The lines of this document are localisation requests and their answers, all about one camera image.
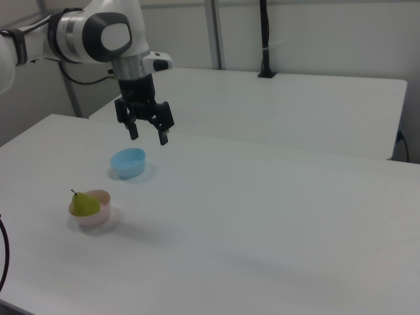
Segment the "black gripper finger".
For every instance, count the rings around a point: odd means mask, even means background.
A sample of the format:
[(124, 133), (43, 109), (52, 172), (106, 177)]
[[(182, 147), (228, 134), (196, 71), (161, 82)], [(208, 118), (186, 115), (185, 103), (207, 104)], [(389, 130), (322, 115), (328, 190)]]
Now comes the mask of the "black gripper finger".
[(132, 140), (138, 138), (138, 130), (136, 126), (137, 117), (133, 110), (133, 104), (123, 99), (118, 98), (114, 101), (117, 121), (124, 124), (126, 130), (129, 131)]
[(167, 134), (170, 128), (175, 125), (169, 103), (149, 104), (147, 121), (157, 129), (160, 144), (166, 145), (168, 143)]

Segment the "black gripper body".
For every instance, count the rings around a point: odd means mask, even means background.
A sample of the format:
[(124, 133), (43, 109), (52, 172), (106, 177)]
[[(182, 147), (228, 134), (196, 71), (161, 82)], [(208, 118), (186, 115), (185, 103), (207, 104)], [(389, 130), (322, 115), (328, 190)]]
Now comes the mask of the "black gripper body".
[(151, 120), (156, 105), (152, 75), (136, 80), (119, 80), (118, 83), (121, 97), (117, 99), (117, 120), (127, 121), (127, 111), (137, 119)]

